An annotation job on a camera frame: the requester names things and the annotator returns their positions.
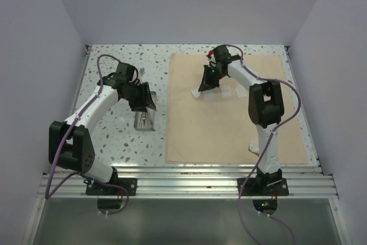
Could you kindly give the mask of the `long surgical scissors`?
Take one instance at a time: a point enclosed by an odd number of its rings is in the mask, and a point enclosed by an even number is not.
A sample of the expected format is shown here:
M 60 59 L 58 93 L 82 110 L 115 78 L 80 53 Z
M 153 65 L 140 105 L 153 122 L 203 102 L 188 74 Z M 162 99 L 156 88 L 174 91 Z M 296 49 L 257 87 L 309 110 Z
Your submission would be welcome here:
M 143 112 L 143 113 L 141 113 L 139 123 L 138 123 L 138 127 L 139 128 L 145 128 L 148 125 L 149 125 L 149 115 L 148 115 L 147 112 Z

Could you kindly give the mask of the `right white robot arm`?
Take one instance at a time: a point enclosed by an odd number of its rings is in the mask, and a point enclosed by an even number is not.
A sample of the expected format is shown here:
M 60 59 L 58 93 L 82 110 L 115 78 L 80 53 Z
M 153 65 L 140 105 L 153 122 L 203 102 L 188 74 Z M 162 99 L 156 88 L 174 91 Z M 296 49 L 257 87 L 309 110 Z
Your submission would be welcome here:
M 256 126 L 260 149 L 257 173 L 264 175 L 255 181 L 255 187 L 260 194 L 268 195 L 276 188 L 270 175 L 280 174 L 276 129 L 284 115 L 280 82 L 258 76 L 246 66 L 243 52 L 232 55 L 228 48 L 229 45 L 219 45 L 208 52 L 209 63 L 204 65 L 198 92 L 219 87 L 224 77 L 235 79 L 248 91 L 248 115 Z

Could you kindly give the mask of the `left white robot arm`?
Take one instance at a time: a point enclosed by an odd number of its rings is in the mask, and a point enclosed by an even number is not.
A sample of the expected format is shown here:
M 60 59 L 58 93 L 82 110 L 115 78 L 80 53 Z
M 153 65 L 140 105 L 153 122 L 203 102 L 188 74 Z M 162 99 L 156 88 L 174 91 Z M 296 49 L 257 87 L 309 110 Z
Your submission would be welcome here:
M 69 118 L 49 128 L 49 162 L 99 181 L 107 195 L 118 191 L 115 169 L 95 157 L 91 133 L 108 110 L 125 100 L 133 112 L 156 109 L 149 84 L 142 82 L 136 67 L 119 63 L 115 72 L 103 76 L 88 100 Z

